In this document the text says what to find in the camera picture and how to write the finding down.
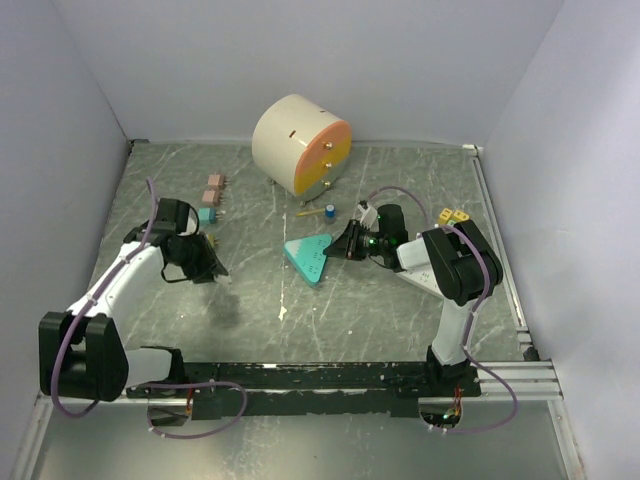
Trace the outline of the teal triangular socket board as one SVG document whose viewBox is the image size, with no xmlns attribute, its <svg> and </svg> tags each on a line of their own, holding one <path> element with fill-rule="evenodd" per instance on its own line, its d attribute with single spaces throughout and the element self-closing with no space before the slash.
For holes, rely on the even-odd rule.
<svg viewBox="0 0 640 480">
<path fill-rule="evenodd" d="M 329 234 L 308 236 L 284 243 L 286 258 L 307 285 L 316 287 L 321 281 L 327 261 L 324 250 L 332 243 Z"/>
</svg>

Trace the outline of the teal plug block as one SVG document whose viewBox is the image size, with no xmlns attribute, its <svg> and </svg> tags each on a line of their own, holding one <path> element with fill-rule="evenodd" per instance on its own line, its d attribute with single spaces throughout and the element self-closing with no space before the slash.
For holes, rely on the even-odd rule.
<svg viewBox="0 0 640 480">
<path fill-rule="evenodd" d="M 218 220 L 218 212 L 216 208 L 205 207 L 198 210 L 198 220 L 205 225 L 213 225 Z"/>
</svg>

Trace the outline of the pink plug block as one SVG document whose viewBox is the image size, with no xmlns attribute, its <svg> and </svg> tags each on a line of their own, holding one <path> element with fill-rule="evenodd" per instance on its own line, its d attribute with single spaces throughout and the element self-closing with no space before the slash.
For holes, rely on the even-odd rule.
<svg viewBox="0 0 640 480">
<path fill-rule="evenodd" d="M 224 174 L 211 174 L 208 178 L 207 185 L 216 190 L 224 190 L 228 184 L 227 177 Z"/>
<path fill-rule="evenodd" d="M 222 202 L 223 192 L 218 189 L 206 190 L 202 196 L 202 202 L 206 205 L 219 206 Z"/>
</svg>

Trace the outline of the white triangular socket board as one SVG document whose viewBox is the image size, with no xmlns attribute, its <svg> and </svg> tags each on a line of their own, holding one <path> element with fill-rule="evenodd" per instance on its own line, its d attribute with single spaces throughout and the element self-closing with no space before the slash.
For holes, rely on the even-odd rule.
<svg viewBox="0 0 640 480">
<path fill-rule="evenodd" d="M 430 266 L 397 272 L 396 276 L 439 299 L 444 298 L 437 284 L 434 271 Z"/>
</svg>

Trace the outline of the blue round socket board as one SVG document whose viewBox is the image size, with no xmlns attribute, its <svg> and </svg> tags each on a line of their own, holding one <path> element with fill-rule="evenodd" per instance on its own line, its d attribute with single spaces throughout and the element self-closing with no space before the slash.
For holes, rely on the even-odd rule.
<svg viewBox="0 0 640 480">
<path fill-rule="evenodd" d="M 469 221 L 470 219 L 470 215 L 463 210 L 443 208 L 438 215 L 435 226 L 441 229 L 448 229 L 449 227 L 455 227 L 458 223 Z"/>
</svg>

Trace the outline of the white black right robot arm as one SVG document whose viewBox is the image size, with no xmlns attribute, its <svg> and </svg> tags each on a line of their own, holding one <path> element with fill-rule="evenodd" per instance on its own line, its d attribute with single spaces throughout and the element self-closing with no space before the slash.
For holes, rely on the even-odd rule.
<svg viewBox="0 0 640 480">
<path fill-rule="evenodd" d="M 402 367 L 383 381 L 401 395 L 443 398 L 463 387 L 474 391 L 477 370 L 467 358 L 474 316 L 502 283 L 503 267 L 476 223 L 453 211 L 444 223 L 409 238 L 398 204 L 375 209 L 358 205 L 361 216 L 324 249 L 327 257 L 363 261 L 379 257 L 396 274 L 424 269 L 443 297 L 438 331 L 426 360 L 413 370 Z"/>
</svg>

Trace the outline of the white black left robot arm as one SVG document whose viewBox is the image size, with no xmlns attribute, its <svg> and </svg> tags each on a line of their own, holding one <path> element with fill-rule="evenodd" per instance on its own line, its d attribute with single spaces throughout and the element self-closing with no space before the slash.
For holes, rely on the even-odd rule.
<svg viewBox="0 0 640 480">
<path fill-rule="evenodd" d="M 167 266 L 179 268 L 181 281 L 193 284 L 212 283 L 228 273 L 200 231 L 195 209 L 184 201 L 162 198 L 154 219 L 125 236 L 116 259 L 85 296 L 41 319 L 43 394 L 113 401 L 123 390 L 145 384 L 165 399 L 184 392 L 187 375 L 179 349 L 128 350 L 118 330 L 151 282 L 165 276 Z"/>
</svg>

